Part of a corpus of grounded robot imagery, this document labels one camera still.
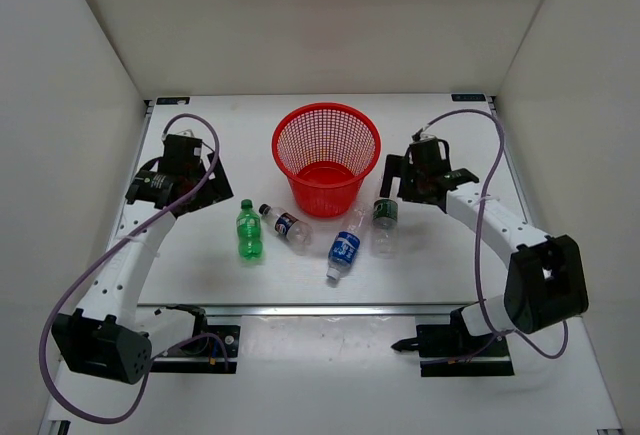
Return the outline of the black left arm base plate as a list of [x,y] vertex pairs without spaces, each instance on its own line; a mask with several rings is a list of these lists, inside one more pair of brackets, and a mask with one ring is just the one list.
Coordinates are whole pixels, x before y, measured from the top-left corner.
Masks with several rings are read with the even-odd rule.
[[218,339],[203,338],[184,347],[172,348],[156,358],[152,373],[232,375],[238,367],[241,325],[238,317],[213,317],[205,320],[205,331]]

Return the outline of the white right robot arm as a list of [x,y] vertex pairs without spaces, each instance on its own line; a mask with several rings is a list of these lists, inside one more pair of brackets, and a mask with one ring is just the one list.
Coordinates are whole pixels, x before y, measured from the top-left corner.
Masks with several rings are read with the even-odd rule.
[[533,334],[588,310],[576,241],[529,225],[491,197],[468,169],[452,169],[446,141],[427,137],[403,155],[387,155],[380,194],[393,192],[405,202],[436,206],[465,225],[507,269],[503,294],[453,312],[449,342],[458,353],[476,352],[490,333]]

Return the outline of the green plastic soda bottle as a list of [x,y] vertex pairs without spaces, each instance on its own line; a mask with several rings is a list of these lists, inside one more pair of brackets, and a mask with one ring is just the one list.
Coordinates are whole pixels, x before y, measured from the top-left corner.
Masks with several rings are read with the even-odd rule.
[[257,261],[263,255],[261,219],[250,199],[243,199],[236,218],[239,256],[247,261]]

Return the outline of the clear blue-label water bottle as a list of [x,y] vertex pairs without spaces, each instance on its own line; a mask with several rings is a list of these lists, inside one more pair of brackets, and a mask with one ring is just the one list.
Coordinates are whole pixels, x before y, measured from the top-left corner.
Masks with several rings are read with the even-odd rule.
[[369,228],[370,219],[371,208],[362,202],[355,202],[346,212],[328,252],[326,276],[330,283],[337,284],[351,270]]

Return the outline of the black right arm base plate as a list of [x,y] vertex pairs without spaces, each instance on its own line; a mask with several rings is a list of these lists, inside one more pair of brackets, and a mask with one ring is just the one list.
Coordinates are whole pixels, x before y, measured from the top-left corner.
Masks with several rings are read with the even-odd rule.
[[396,353],[417,352],[422,378],[509,377],[515,374],[508,344],[493,333],[469,334],[461,309],[447,323],[421,323],[416,335],[391,345]]

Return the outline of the clear green-label water bottle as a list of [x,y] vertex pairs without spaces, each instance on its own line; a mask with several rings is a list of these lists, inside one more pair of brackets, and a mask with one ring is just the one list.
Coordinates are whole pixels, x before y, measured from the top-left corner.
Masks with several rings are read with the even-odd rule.
[[396,252],[398,204],[389,198],[374,202],[372,212],[372,250],[380,257],[392,257]]

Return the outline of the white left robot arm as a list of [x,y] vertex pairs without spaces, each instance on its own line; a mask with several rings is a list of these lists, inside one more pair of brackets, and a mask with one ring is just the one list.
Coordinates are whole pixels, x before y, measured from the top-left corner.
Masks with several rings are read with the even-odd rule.
[[194,305],[168,305],[138,319],[142,288],[177,219],[232,197],[216,154],[199,138],[163,137],[163,153],[134,176],[118,237],[98,263],[93,283],[70,315],[55,313],[44,336],[54,339],[76,373],[133,385],[154,357],[177,345],[188,355],[206,350],[206,315]]

